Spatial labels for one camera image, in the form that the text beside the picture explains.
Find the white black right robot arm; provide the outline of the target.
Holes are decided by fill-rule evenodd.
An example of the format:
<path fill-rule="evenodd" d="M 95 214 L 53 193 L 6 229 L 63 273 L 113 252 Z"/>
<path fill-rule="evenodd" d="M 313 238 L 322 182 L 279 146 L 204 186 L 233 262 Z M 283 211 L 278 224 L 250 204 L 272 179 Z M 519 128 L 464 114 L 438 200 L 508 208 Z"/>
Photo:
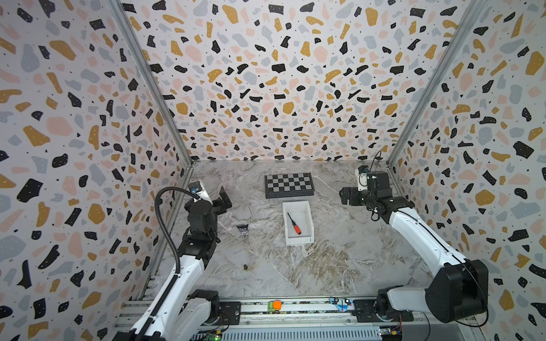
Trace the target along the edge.
<path fill-rule="evenodd" d="M 344 187 L 339 192 L 344 205 L 361 206 L 398 231 L 429 267 L 433 280 L 426 288 L 393 286 L 378 291 L 375 313 L 391 319 L 403 311 L 430 313 L 442 323 L 488 314 L 489 270 L 470 260 L 445 242 L 418 215 L 404 197 L 391 190 L 360 191 Z"/>

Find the red black screwdriver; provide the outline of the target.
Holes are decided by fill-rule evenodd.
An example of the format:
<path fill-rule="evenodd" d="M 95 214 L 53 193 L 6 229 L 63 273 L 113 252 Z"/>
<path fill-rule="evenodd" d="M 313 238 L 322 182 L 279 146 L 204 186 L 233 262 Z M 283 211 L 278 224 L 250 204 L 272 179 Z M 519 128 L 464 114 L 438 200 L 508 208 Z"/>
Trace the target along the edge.
<path fill-rule="evenodd" d="M 298 224 L 292 219 L 292 217 L 291 217 L 291 215 L 289 213 L 287 213 L 287 216 L 288 216 L 292 226 L 294 227 L 294 231 L 297 233 L 297 235 L 301 235 L 301 229 L 298 226 Z"/>

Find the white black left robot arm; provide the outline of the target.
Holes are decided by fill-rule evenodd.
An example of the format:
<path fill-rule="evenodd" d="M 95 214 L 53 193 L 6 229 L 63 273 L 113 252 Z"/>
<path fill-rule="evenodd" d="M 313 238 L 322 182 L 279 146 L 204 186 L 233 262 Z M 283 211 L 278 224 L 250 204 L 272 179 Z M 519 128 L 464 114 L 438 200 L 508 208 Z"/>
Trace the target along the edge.
<path fill-rule="evenodd" d="M 169 191 L 190 197 L 184 206 L 189 228 L 179 246 L 174 244 L 160 210 L 162 196 Z M 156 218 L 175 264 L 150 307 L 130 331 L 118 332 L 115 340 L 220 340 L 231 322 L 220 309 L 219 294 L 194 286 L 220 243 L 218 216 L 232 206 L 224 188 L 213 200 L 201 181 L 190 183 L 187 188 L 166 187 L 156 194 Z"/>

